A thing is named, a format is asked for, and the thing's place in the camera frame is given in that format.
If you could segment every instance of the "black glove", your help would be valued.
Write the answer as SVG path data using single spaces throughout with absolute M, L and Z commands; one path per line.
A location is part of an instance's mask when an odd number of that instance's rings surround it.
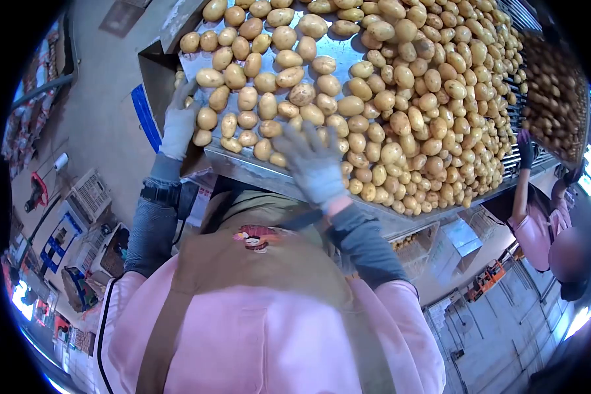
M 529 131 L 523 129 L 517 136 L 517 144 L 519 145 L 519 155 L 521 157 L 520 169 L 532 169 L 532 162 L 534 161 L 534 146 L 530 139 Z
M 569 187 L 574 183 L 578 182 L 578 179 L 582 177 L 582 172 L 584 171 L 584 159 L 582 160 L 582 164 L 569 172 L 563 175 L 563 182 L 565 182 L 565 186 Z

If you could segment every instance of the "glove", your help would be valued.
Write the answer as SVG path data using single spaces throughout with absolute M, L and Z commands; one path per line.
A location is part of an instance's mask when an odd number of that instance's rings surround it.
M 164 114 L 164 138 L 160 153 L 175 160 L 184 160 L 188 143 L 195 132 L 195 119 L 200 104 L 194 101 L 184 108 L 184 101 L 197 91 L 197 81 L 193 78 L 188 83 L 181 83 L 173 93 L 173 99 Z
M 339 168 L 341 154 L 334 143 L 337 141 L 337 131 L 328 128 L 331 144 L 326 147 L 311 122 L 303 122 L 302 129 L 310 145 L 289 126 L 285 126 L 282 136 L 272 139 L 272 144 L 285 156 L 291 176 L 307 201 L 327 213 L 330 202 L 348 194 Z
M 532 162 L 534 161 L 534 146 L 530 139 L 528 130 L 523 129 L 517 136 L 517 144 L 519 145 L 519 155 L 521 157 L 520 169 L 532 169 Z

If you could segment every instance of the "gray sleeve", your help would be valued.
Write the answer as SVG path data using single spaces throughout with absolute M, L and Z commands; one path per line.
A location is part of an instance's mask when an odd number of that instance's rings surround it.
M 331 218 L 327 235 L 342 252 L 350 255 L 357 273 L 373 290 L 392 280 L 408 280 L 392 245 L 379 232 L 381 225 L 366 217 L 354 204 Z
M 175 186 L 180 183 L 181 162 L 159 153 L 145 179 L 147 185 Z M 129 236 L 125 272 L 135 271 L 150 277 L 171 258 L 173 237 L 177 228 L 177 212 L 140 197 Z

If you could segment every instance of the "pile of potatoes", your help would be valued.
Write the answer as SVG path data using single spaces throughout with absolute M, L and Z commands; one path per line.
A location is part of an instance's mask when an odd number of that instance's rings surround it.
M 213 68 L 197 74 L 200 86 L 215 89 L 197 119 L 202 134 L 217 126 L 217 112 L 238 91 L 240 114 L 223 118 L 223 147 L 238 153 L 254 146 L 259 160 L 284 166 L 284 157 L 272 153 L 271 138 L 282 133 L 275 117 L 297 130 L 309 120 L 345 154 L 346 188 L 399 214 L 468 208 L 473 197 L 501 184 L 500 160 L 516 142 L 506 110 L 516 97 L 503 79 L 516 76 L 522 44 L 495 0 L 300 0 L 309 12 L 297 24 L 303 34 L 297 45 L 289 27 L 292 1 L 236 0 L 228 8 L 226 0 L 212 0 L 204 19 L 223 17 L 230 26 L 182 37 L 184 53 L 214 52 Z M 329 27 L 320 14 L 331 12 L 339 20 Z M 271 36 L 261 33 L 262 18 L 275 27 Z M 315 39 L 328 30 L 358 34 L 368 50 L 367 60 L 350 68 L 352 94 L 339 100 L 335 59 L 317 56 Z M 277 75 L 260 73 L 261 54 L 272 43 L 283 68 Z M 302 82 L 305 62 L 319 75 L 317 86 Z M 248 78 L 253 86 L 246 86 Z M 291 89 L 280 103 L 279 88 Z M 258 122 L 260 139 L 252 131 Z M 237 125 L 243 131 L 235 138 Z M 337 130 L 338 141 L 328 141 L 327 127 Z
M 571 53 L 538 34 L 529 32 L 522 39 L 529 92 L 521 127 L 561 159 L 577 163 L 589 117 L 589 89 L 580 64 Z

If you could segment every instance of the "brown apron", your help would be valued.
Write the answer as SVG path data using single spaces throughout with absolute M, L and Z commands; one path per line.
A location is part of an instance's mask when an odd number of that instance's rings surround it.
M 272 211 L 268 215 L 264 209 L 247 210 L 228 219 L 217 232 L 185 240 L 171 289 L 147 343 L 136 393 L 164 391 L 176 338 L 193 296 L 236 285 L 297 292 L 340 311 L 363 392 L 395 392 L 381 343 L 339 268 L 305 237 L 265 227 L 268 216 L 284 215 Z M 279 218 L 272 219 L 272 225 L 280 223 Z

